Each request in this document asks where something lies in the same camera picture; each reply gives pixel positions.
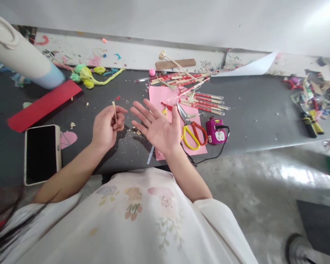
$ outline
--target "cartoon print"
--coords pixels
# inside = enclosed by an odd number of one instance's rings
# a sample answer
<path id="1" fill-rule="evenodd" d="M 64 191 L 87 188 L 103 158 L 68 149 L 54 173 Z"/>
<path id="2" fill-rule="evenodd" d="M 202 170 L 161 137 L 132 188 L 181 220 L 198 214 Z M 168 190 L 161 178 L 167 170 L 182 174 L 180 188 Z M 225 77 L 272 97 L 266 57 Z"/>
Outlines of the cartoon print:
<path id="1" fill-rule="evenodd" d="M 161 236 L 159 249 L 165 251 L 165 245 L 170 245 L 169 239 L 173 234 L 173 240 L 178 242 L 177 250 L 181 250 L 184 243 L 180 236 L 180 224 L 182 224 L 183 216 L 179 213 L 179 218 L 176 217 L 178 214 L 173 192 L 167 187 L 153 187 L 148 189 L 148 193 L 158 196 L 160 199 L 162 217 L 159 218 L 158 223 L 155 223 Z"/>
<path id="2" fill-rule="evenodd" d="M 116 190 L 117 190 L 116 186 L 103 186 L 99 190 L 97 190 L 96 194 L 102 195 L 102 201 L 99 203 L 99 206 L 105 204 L 108 196 L 110 196 L 110 202 L 115 201 L 116 199 L 114 196 L 120 193 L 119 191 L 116 192 Z"/>
<path id="3" fill-rule="evenodd" d="M 128 195 L 128 207 L 125 213 L 125 219 L 129 219 L 131 217 L 131 221 L 134 221 L 137 218 L 137 213 L 141 213 L 143 210 L 142 204 L 140 203 L 142 200 L 142 192 L 139 188 L 132 187 L 125 189 L 125 194 Z"/>
<path id="4" fill-rule="evenodd" d="M 216 131 L 215 137 L 218 141 L 224 141 L 225 140 L 225 133 L 223 131 Z"/>

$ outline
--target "phone screen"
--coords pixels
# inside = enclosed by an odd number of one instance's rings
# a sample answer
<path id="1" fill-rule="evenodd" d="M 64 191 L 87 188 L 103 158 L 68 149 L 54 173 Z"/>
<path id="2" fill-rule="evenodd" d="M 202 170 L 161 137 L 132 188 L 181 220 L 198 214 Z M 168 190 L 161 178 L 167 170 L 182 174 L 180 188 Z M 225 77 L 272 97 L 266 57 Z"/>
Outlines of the phone screen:
<path id="1" fill-rule="evenodd" d="M 26 184 L 48 180 L 57 172 L 55 126 L 27 130 Z"/>

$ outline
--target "right hand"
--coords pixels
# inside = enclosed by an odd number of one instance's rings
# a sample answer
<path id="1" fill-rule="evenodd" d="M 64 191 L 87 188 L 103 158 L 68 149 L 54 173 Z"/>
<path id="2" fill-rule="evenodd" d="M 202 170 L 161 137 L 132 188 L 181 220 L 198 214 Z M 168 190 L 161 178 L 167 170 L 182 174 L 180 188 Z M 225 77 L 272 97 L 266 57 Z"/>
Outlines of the right hand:
<path id="1" fill-rule="evenodd" d="M 124 114 L 128 111 L 121 106 L 115 106 L 117 123 L 115 121 L 115 110 L 113 106 L 104 108 L 94 120 L 92 143 L 95 147 L 107 152 L 116 141 L 116 132 L 122 131 L 125 121 Z"/>
<path id="2" fill-rule="evenodd" d="M 151 113 L 137 101 L 133 102 L 134 107 L 131 107 L 131 112 L 145 126 L 135 120 L 132 121 L 132 124 L 164 155 L 181 148 L 180 114 L 177 106 L 172 108 L 172 122 L 170 122 L 148 99 L 144 99 L 143 102 Z"/>

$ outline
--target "smartphone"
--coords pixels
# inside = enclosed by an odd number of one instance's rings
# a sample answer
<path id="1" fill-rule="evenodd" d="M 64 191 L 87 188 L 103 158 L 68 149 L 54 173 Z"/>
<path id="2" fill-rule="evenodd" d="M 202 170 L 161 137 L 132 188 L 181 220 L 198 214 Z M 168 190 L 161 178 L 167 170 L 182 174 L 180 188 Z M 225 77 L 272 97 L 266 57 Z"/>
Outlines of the smartphone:
<path id="1" fill-rule="evenodd" d="M 60 127 L 32 127 L 26 130 L 25 138 L 24 184 L 46 182 L 62 167 Z"/>

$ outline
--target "white bottle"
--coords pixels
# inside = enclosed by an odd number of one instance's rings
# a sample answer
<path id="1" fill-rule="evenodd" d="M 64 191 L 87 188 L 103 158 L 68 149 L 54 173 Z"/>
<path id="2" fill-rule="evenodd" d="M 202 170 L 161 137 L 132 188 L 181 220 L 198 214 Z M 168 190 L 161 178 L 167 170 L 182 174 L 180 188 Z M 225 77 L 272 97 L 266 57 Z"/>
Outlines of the white bottle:
<path id="1" fill-rule="evenodd" d="M 66 81 L 65 75 L 2 17 L 0 63 L 46 89 Z"/>

